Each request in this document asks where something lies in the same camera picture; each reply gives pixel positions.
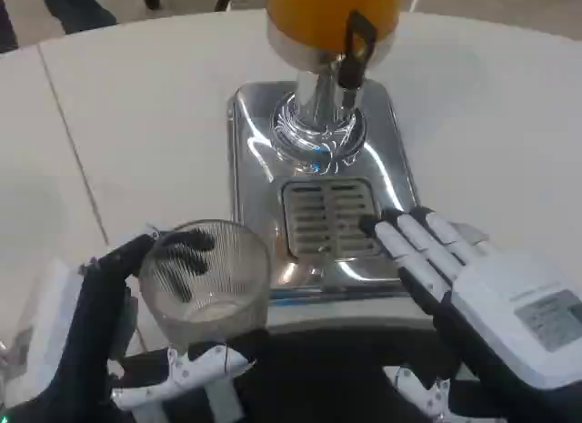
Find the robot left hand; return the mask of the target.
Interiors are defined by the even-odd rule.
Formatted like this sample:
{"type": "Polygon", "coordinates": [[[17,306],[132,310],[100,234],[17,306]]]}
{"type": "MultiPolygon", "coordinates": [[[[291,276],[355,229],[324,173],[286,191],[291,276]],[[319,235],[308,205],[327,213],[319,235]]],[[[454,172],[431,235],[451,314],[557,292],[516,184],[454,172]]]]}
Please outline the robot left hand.
{"type": "Polygon", "coordinates": [[[123,328],[125,281],[155,241],[144,233],[46,280],[8,352],[2,421],[129,422],[147,403],[143,387],[114,388],[107,362],[123,328]]]}

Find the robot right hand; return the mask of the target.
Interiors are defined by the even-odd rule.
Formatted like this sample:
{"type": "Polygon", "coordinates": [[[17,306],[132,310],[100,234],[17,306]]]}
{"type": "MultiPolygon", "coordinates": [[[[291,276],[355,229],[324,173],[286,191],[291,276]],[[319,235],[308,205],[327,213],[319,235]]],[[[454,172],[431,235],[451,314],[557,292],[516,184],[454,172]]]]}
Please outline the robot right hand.
{"type": "Polygon", "coordinates": [[[358,225],[504,418],[581,419],[578,284],[544,258],[496,247],[428,207],[388,208],[358,225]]]}

